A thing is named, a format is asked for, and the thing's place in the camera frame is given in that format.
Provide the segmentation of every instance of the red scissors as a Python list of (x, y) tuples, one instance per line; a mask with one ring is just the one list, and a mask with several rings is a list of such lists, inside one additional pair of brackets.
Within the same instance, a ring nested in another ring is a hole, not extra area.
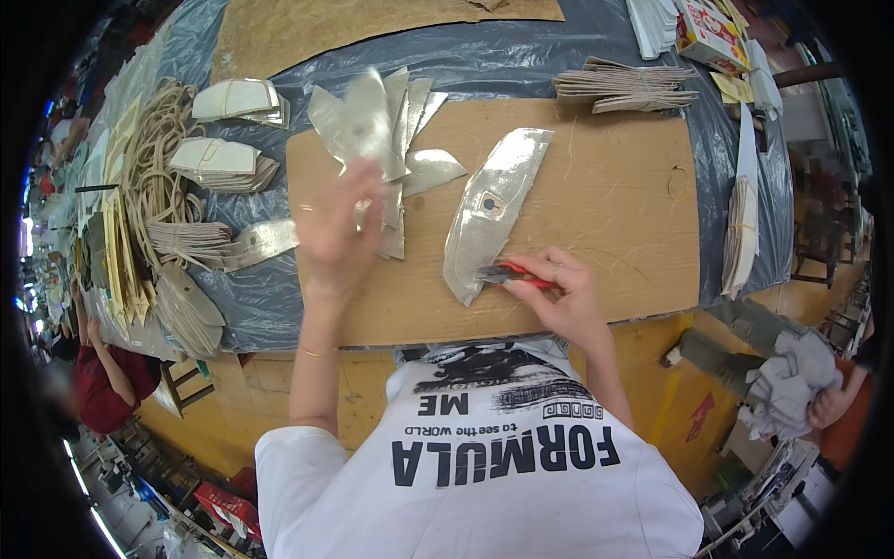
[(511, 262), (501, 262), (500, 264), (496, 264), (494, 266), (485, 266), (480, 267), (478, 269), (478, 279), (484, 280), (489, 284), (500, 284), (506, 280), (518, 280), (522, 282), (528, 282), (534, 287), (539, 287), (540, 289), (561, 289), (559, 285), (554, 284), (553, 282), (547, 282), (546, 280), (542, 280), (537, 276), (532, 278), (525, 278), (525, 275), (534, 275), (528, 272), (525, 268), (519, 266), (518, 264), (512, 264)]

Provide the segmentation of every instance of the blue plastic sheet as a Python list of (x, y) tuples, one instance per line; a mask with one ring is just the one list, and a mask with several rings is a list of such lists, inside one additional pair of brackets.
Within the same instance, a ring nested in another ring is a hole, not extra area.
[[(227, 0), (186, 0), (164, 48), (158, 76), (208, 85), (217, 32)], [(387, 74), (408, 66), (410, 78), (432, 78), (449, 100), (493, 97), (555, 97), (552, 78), (578, 70), (588, 55), (637, 66), (670, 64), (695, 68), (700, 77), (683, 83), (701, 97), (678, 111), (686, 119), (696, 161), (701, 280), (699, 305), (720, 301), (723, 238), (738, 152), (738, 122), (730, 119), (706, 67), (675, 53), (644, 62), (623, 0), (560, 0), (565, 22), (481, 21), (453, 23), (364, 40), (323, 53), (273, 77), (291, 102), (288, 131), (224, 121), (208, 135), (248, 143), (283, 163), (271, 185), (258, 194), (195, 192), (207, 205), (208, 221), (223, 221), (235, 233), (259, 221), (289, 216), (285, 144), (311, 128), (307, 104), (319, 85), (341, 96), (366, 66)], [(263, 78), (265, 76), (246, 76)], [(793, 207), (788, 153), (781, 125), (768, 123), (769, 150), (759, 154), (760, 256), (743, 294), (788, 281)], [(298, 344), (303, 302), (289, 251), (231, 274), (192, 267), (190, 275), (217, 304), (227, 322), (228, 351), (287, 351)]]

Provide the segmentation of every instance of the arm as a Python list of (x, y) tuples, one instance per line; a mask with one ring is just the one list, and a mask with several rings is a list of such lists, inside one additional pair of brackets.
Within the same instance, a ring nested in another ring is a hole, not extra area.
[(80, 336), (80, 344), (92, 347), (90, 342), (89, 331), (87, 329), (87, 313), (84, 312), (84, 301), (80, 293), (80, 284), (78, 278), (72, 279), (72, 301), (74, 301), (74, 313), (78, 316), (78, 336)]
[(109, 350), (105, 348), (103, 345), (103, 340), (99, 336), (99, 318), (91, 318), (87, 331), (90, 337), (90, 341), (93, 343), (93, 349), (97, 352), (97, 357), (99, 358), (99, 362), (103, 364), (103, 368), (105, 369), (105, 373), (109, 377), (109, 385), (112, 386), (112, 390), (115, 391), (116, 394), (121, 396), (121, 399), (124, 400), (129, 406), (134, 406), (137, 403), (137, 396), (133, 393), (133, 385), (131, 385), (131, 381), (127, 378), (127, 375), (124, 374), (124, 371), (118, 365), (118, 363), (112, 357), (112, 354), (109, 353)]
[[(292, 425), (323, 428), (338, 436), (338, 332), (350, 298), (372, 265), (382, 229), (382, 172), (366, 160), (325, 186), (313, 211), (298, 221), (302, 256), (310, 279), (302, 293), (304, 318), (291, 377)], [(354, 205), (372, 204), (363, 232), (354, 223)]]
[(559, 299), (552, 302), (525, 282), (506, 282), (503, 287), (524, 301), (546, 328), (579, 346), (584, 352), (586, 379), (594, 398), (611, 415), (634, 428), (633, 414), (620, 382), (614, 339), (596, 306), (596, 281), (589, 268), (556, 247), (535, 257), (512, 256), (509, 260), (532, 274), (559, 284)]
[(866, 380), (866, 369), (857, 365), (850, 374), (844, 390), (826, 388), (807, 405), (807, 423), (816, 429), (825, 429), (835, 423), (850, 409), (856, 393)]

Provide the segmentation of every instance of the right hand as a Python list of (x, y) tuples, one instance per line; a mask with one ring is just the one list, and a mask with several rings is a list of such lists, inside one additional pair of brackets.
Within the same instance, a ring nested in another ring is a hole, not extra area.
[(611, 343), (611, 330), (596, 306), (596, 280), (592, 271), (557, 247), (547, 247), (536, 256), (510, 256), (509, 261), (531, 274), (561, 287), (556, 302), (540, 289), (522, 281), (503, 284), (530, 307), (543, 325), (582, 349)]
[(74, 304), (80, 305), (81, 297), (80, 297), (80, 283), (78, 282), (78, 277), (74, 276), (72, 278), (72, 283), (70, 285), (72, 288), (72, 301)]
[(103, 344), (102, 335), (99, 333), (99, 318), (93, 317), (88, 321), (87, 338), (93, 343), (93, 347)]

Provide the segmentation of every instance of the red arrow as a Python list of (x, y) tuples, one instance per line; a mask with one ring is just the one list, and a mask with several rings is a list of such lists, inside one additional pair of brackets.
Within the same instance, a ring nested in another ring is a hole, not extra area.
[(704, 421), (708, 418), (708, 411), (711, 411), (713, 409), (714, 396), (709, 392), (708, 395), (704, 397), (704, 400), (702, 400), (702, 403), (699, 404), (696, 410), (692, 412), (692, 415), (689, 416), (694, 421), (692, 422), (692, 428), (689, 430), (689, 435), (687, 435), (686, 437), (687, 443), (691, 440), (696, 439), (702, 432)]

